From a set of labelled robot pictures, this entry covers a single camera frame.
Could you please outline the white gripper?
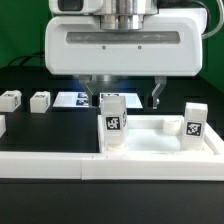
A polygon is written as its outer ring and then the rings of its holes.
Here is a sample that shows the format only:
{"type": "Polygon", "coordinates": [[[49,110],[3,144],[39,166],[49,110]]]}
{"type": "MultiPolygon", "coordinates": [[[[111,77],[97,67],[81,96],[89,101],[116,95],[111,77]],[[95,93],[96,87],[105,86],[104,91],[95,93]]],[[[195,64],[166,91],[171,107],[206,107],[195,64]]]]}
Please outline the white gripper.
{"type": "Polygon", "coordinates": [[[146,16],[141,30],[100,28],[97,16],[57,16],[45,34],[45,63],[56,75],[80,75],[90,107],[99,106],[91,75],[156,76],[153,108],[166,86],[165,76],[194,76],[202,68],[203,8],[161,9],[146,16]]]}

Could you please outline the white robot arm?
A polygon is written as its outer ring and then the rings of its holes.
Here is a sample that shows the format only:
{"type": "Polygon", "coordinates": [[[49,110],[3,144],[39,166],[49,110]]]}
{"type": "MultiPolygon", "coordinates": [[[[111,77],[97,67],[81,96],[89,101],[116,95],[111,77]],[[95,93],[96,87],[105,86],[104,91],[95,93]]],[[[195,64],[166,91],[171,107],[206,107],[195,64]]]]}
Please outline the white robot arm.
{"type": "Polygon", "coordinates": [[[169,76],[202,68],[207,11],[181,0],[49,0],[45,63],[57,75],[153,76],[149,105],[169,76]]]}

